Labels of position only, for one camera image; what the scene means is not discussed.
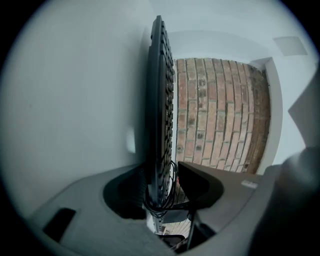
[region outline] black keyboard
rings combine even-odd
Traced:
[[[153,22],[146,83],[146,180],[152,204],[169,193],[173,134],[174,61],[161,16]]]

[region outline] brick floor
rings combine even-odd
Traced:
[[[256,173],[270,124],[266,74],[231,60],[176,60],[176,161]]]

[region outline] white wall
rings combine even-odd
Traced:
[[[288,110],[308,85],[319,54],[291,12],[275,0],[149,0],[165,21],[174,58],[218,58],[264,68],[270,80],[271,125],[259,174],[305,144]],[[304,56],[283,56],[278,37],[299,37]]]
[[[154,19],[143,0],[51,1],[24,28],[0,94],[2,177],[22,216],[80,178],[143,162]]]

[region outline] gray square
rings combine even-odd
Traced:
[[[273,38],[284,56],[308,55],[304,45],[297,36]]]

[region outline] rectangular hole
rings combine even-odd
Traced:
[[[59,242],[75,214],[75,210],[68,208],[60,209],[44,227],[43,232],[51,239]]]

